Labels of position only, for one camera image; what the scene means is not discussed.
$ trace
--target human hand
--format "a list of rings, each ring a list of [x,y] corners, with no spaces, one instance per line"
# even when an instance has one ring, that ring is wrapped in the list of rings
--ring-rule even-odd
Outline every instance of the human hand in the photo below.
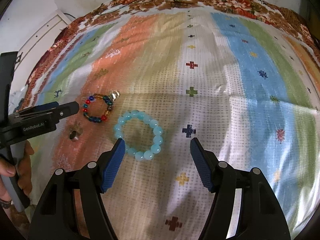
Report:
[[[20,175],[18,180],[18,186],[23,190],[23,192],[28,196],[32,190],[31,185],[31,161],[30,155],[33,155],[33,151],[30,143],[26,141],[24,147],[24,155],[18,166],[18,174]],[[7,163],[4,159],[0,158],[0,174],[13,177],[16,174],[16,169],[11,164]],[[4,201],[10,201],[11,197],[9,196],[8,191],[4,187],[2,179],[0,177],[0,199]]]

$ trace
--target bedsheet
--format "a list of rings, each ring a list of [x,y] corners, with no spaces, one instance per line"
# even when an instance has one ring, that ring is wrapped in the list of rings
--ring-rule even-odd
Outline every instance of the bedsheet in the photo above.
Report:
[[[119,239],[198,239],[213,194],[189,153],[193,137],[236,169],[259,167],[294,238],[320,196],[319,52],[303,31],[262,0],[114,0],[78,18],[38,62],[22,108],[83,105],[110,90],[121,96],[107,122],[89,122],[80,111],[30,140],[32,203],[55,169],[79,169],[110,150],[118,117],[138,109],[159,121],[164,143],[150,161],[126,154],[102,195]],[[90,106],[93,115],[104,109]],[[128,122],[124,134],[137,149],[152,144],[141,122]]]

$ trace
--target green stripe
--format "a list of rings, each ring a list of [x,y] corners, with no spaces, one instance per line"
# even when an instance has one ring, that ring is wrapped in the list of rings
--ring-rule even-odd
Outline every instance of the green stripe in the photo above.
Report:
[[[107,30],[109,30],[113,25],[116,23],[105,25],[99,28],[96,33],[87,40],[79,49],[78,53],[75,54],[67,63],[66,68],[64,71],[57,77],[54,82],[54,85],[50,89],[49,92],[46,93],[44,98],[44,104],[50,103],[52,101],[58,100],[58,98],[54,98],[54,92],[61,89],[62,91],[68,85],[68,77],[72,74],[75,70],[80,68],[83,63],[87,60],[89,55],[92,53],[93,48],[98,44],[99,38],[98,36],[102,36]]]
[[[269,54],[282,76],[290,103],[294,104],[294,115],[296,120],[297,137],[299,144],[300,165],[296,176],[298,176],[298,187],[304,188],[305,194],[311,191],[315,181],[315,162],[319,152],[319,139],[316,133],[316,120],[307,108],[313,109],[307,89],[300,77],[281,54],[282,49],[278,43],[259,24],[240,19],[249,29],[250,34],[257,39],[265,51]],[[290,231],[293,230],[297,219],[296,210],[293,219],[289,222]]]

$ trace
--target teal bead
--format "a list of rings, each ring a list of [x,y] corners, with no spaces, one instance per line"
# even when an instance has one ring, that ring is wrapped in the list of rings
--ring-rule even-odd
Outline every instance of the teal bead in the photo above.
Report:
[[[131,117],[132,117],[132,118],[137,118],[137,117],[138,117],[138,113],[139,113],[138,110],[133,110],[133,111],[131,111]]]
[[[115,132],[121,131],[121,125],[117,123],[117,124],[113,127],[113,130],[114,130]]]
[[[125,113],[123,114],[123,118],[124,118],[126,121],[128,121],[128,120],[131,119],[131,114],[130,114],[129,112],[125,112]]]
[[[157,154],[161,151],[160,145],[153,144],[150,149],[153,153]]]
[[[136,154],[134,155],[134,157],[135,157],[135,159],[137,161],[142,161],[143,160],[143,156],[144,156],[143,152],[136,152]]]
[[[119,139],[119,138],[123,138],[123,134],[122,134],[122,132],[117,131],[117,132],[115,133],[115,137],[116,137],[117,139]]]
[[[135,148],[129,148],[128,150],[128,154],[131,156],[131,157],[134,157],[135,154],[136,154],[137,150]]]
[[[157,127],[158,124],[159,124],[159,122],[158,122],[156,119],[152,119],[152,120],[150,121],[150,123],[149,123],[149,125],[150,125],[151,128]]]
[[[153,138],[153,143],[154,144],[160,145],[160,144],[162,144],[162,142],[163,142],[163,138],[160,135],[156,135]]]
[[[147,114],[143,117],[143,122],[145,124],[149,124],[151,120],[152,120],[152,118]]]
[[[124,125],[125,124],[125,120],[124,120],[124,118],[122,116],[118,118],[118,124],[120,124],[120,125]]]
[[[153,129],[153,134],[154,135],[161,135],[163,132],[162,128],[160,126],[156,126],[154,129]]]
[[[144,152],[143,156],[146,160],[152,160],[154,155],[151,151],[148,150]]]
[[[139,119],[139,120],[143,120],[143,118],[144,118],[145,115],[146,115],[145,112],[139,111],[139,113],[138,113],[138,119]]]

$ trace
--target bracelet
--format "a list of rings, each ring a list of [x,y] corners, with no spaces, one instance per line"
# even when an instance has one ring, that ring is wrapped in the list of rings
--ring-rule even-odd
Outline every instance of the bracelet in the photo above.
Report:
[[[159,126],[158,121],[156,119],[152,119],[145,112],[138,110],[133,110],[131,113],[125,112],[123,116],[118,118],[118,123],[113,128],[113,130],[115,131],[115,137],[123,138],[121,127],[132,118],[138,118],[145,124],[148,124],[153,129],[153,134],[155,135],[155,137],[153,138],[154,144],[151,146],[149,150],[145,152],[137,151],[135,148],[130,148],[127,144],[125,145],[125,150],[128,153],[128,155],[134,157],[137,161],[151,160],[153,159],[154,154],[158,154],[161,151],[160,145],[163,142],[163,138],[161,137],[163,130]]]
[[[2,200],[0,198],[0,206],[2,206],[3,209],[8,209],[10,208],[11,206],[11,200],[10,201],[5,201],[5,200]]]
[[[106,121],[108,119],[109,113],[112,111],[113,102],[120,96],[120,93],[116,90],[112,90],[110,94],[102,95],[102,94],[93,94],[88,97],[88,99],[84,102],[83,105],[83,115],[87,118],[90,122],[101,123],[102,121]],[[107,109],[104,111],[101,117],[91,116],[88,114],[88,106],[95,101],[95,99],[102,99],[107,104]]]

